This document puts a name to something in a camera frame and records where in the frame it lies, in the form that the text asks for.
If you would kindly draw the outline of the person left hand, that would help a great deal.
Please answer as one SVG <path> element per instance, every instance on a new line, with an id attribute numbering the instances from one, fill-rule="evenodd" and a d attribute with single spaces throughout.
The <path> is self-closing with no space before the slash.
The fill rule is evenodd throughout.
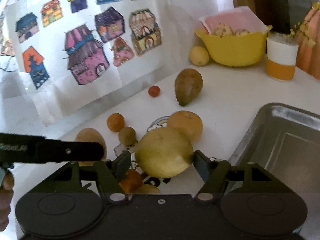
<path id="1" fill-rule="evenodd" d="M 3 232 L 9 224 L 11 201 L 13 198 L 14 177 L 10 171 L 3 178 L 0 190 L 0 232 Z"/>

